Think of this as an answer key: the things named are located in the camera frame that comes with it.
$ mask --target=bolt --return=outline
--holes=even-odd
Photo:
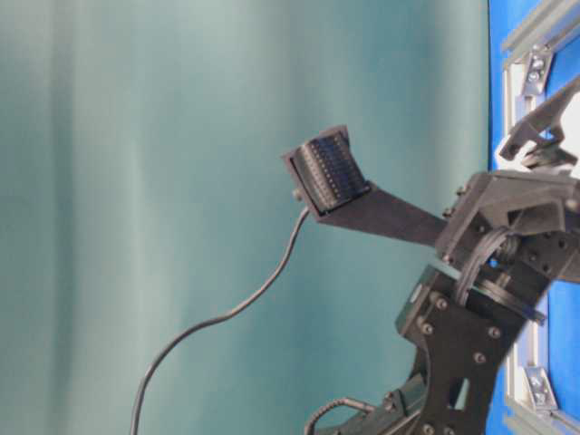
[[[534,70],[543,70],[544,69],[544,65],[546,65],[546,63],[544,62],[544,59],[537,57],[532,62],[532,69],[534,69]]]
[[[420,326],[420,331],[425,335],[431,335],[433,334],[434,328],[431,324],[422,324]]]
[[[386,396],[384,396],[384,409],[387,412],[395,412],[395,402],[394,402],[394,395],[392,392],[389,392]]]
[[[449,207],[449,208],[445,208],[443,210],[443,217],[444,218],[450,218],[451,216],[453,216],[453,212],[455,211],[455,208]]]
[[[435,433],[435,429],[430,424],[423,425],[423,433],[425,435],[433,435]]]
[[[565,201],[565,206],[570,208],[572,211],[580,211],[580,202],[576,201],[575,199],[567,199]]]
[[[302,193],[300,192],[300,189],[299,189],[299,188],[295,188],[295,189],[292,191],[292,196],[293,196],[293,197],[294,197],[294,199],[295,199],[296,201],[298,201],[298,202],[301,202],[301,201],[302,201],[302,199],[303,199],[303,198],[302,198]]]
[[[435,303],[435,306],[437,306],[441,311],[447,310],[447,301],[440,297]]]
[[[473,355],[473,359],[475,360],[475,362],[476,362],[477,364],[485,364],[485,363],[486,363],[486,361],[488,360],[488,359],[486,358],[486,355],[484,355],[484,354],[483,354],[483,353],[481,353],[481,352],[475,352],[475,353],[474,353],[474,355]]]
[[[537,82],[540,80],[540,73],[538,71],[532,71],[530,74],[527,75],[527,80],[529,82]]]
[[[501,337],[501,330],[496,326],[491,326],[488,329],[488,334],[491,338],[498,339]]]

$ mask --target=blue panel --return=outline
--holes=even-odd
[[[501,107],[501,63],[503,58],[500,48],[501,43],[538,3],[539,0],[511,0],[509,2],[505,0],[489,0],[490,155],[492,155],[503,135],[503,113]],[[496,162],[491,161],[490,166],[495,169],[497,167]],[[502,422],[504,415],[509,413],[509,408],[504,403],[504,384],[505,374],[502,370],[498,376],[493,402],[491,403],[487,434],[510,433],[510,430]]]
[[[553,63],[546,92],[553,94],[580,74],[580,38],[560,51]],[[580,366],[575,361],[580,354],[580,288],[578,285],[556,283],[549,294],[550,378],[560,408],[580,420]]]

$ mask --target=teal backdrop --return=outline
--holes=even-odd
[[[0,54],[5,434],[127,433],[157,350],[276,266],[301,208],[279,156],[319,130],[437,214],[487,166],[487,1],[4,0]],[[163,363],[141,433],[291,435],[379,401],[430,258],[309,220],[262,300]]]

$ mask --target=wire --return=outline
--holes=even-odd
[[[366,413],[373,412],[375,410],[374,406],[370,405],[369,403],[365,403],[364,401],[357,401],[355,399],[351,399],[350,397],[336,399],[320,407],[318,411],[316,411],[312,417],[310,417],[310,420],[304,426],[304,435],[314,435],[314,427],[316,426],[316,423],[328,411],[338,406],[348,406],[349,408],[354,408]]]
[[[488,258],[501,246],[513,232],[506,227],[498,227],[487,233],[473,249],[471,256],[461,270],[461,276],[455,284],[455,300],[465,305],[469,296],[469,289],[478,277],[479,270]]]
[[[241,304],[239,304],[238,306],[236,306],[234,309],[230,310],[229,312],[189,327],[188,329],[186,329],[185,331],[183,331],[182,333],[177,335],[155,357],[155,359],[151,363],[149,369],[147,369],[147,371],[145,372],[145,376],[143,376],[143,379],[141,380],[141,382],[139,384],[139,389],[137,390],[137,395],[135,396],[135,403],[133,404],[133,412],[131,414],[131,420],[130,420],[130,432],[129,432],[130,435],[137,435],[137,432],[139,431],[139,419],[140,419],[140,414],[141,414],[141,407],[143,405],[143,399],[145,398],[145,390],[147,389],[147,385],[149,384],[151,377],[153,376],[153,373],[155,373],[155,371],[160,366],[161,362],[165,359],[165,357],[168,355],[168,353],[171,352],[175,346],[177,346],[179,343],[181,343],[181,341],[183,341],[185,338],[189,337],[193,333],[195,333],[201,329],[207,328],[209,326],[212,326],[214,324],[221,324],[222,322],[225,322],[226,320],[231,319],[235,315],[240,314],[242,311],[244,311],[246,308],[248,308],[251,304],[253,304],[255,302],[255,300],[258,297],[260,297],[268,289],[268,287],[272,283],[274,283],[274,281],[278,278],[280,273],[284,270],[286,263],[288,263],[288,259],[290,258],[290,255],[292,254],[292,250],[294,249],[296,237],[298,236],[298,232],[300,231],[300,227],[302,226],[302,224],[304,224],[307,217],[308,217],[308,208],[304,208],[302,210],[302,212],[300,213],[300,216],[296,220],[294,230],[292,231],[292,234],[290,236],[290,240],[288,241],[288,244],[286,245],[285,252],[282,256],[282,259],[280,260],[280,263],[278,263],[278,266],[274,270],[274,273],[262,284],[262,286],[260,288],[258,288],[245,301],[243,301]]]

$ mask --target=screw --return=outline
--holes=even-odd
[[[445,208],[443,210],[443,217],[444,218],[450,218],[451,216],[453,216],[453,212],[455,211],[455,208],[449,207],[449,208]]]
[[[475,353],[474,353],[474,355],[473,355],[473,359],[475,360],[475,362],[476,362],[477,364],[485,364],[485,363],[486,363],[486,361],[488,360],[488,359],[486,358],[486,355],[484,355],[484,354],[483,354],[483,353],[481,353],[481,352],[475,352]]]
[[[527,80],[529,82],[537,82],[540,80],[540,73],[538,71],[532,71],[530,74],[527,75]]]
[[[298,189],[298,188],[295,188],[295,189],[292,191],[292,196],[293,196],[293,197],[294,197],[294,199],[295,199],[296,201],[298,201],[298,202],[301,202],[301,201],[302,201],[302,199],[303,199],[303,198],[302,198],[302,193],[300,193],[300,189]]]
[[[544,62],[544,59],[541,59],[541,58],[537,57],[532,62],[532,69],[534,69],[534,70],[543,70],[544,69],[544,65],[546,65],[546,63]]]
[[[433,326],[431,324],[422,324],[420,326],[420,331],[422,333],[424,333],[425,335],[431,335],[431,334],[433,334],[434,329],[433,329]]]
[[[384,396],[384,409],[387,410],[387,412],[394,412],[396,409],[393,397],[392,392],[389,392]]]
[[[435,306],[437,306],[441,311],[447,310],[447,301],[440,297],[435,303]]]
[[[423,425],[423,433],[425,435],[433,435],[435,433],[435,429],[430,424]]]
[[[501,330],[496,326],[491,326],[488,329],[488,334],[491,338],[495,338],[496,340],[501,337]]]

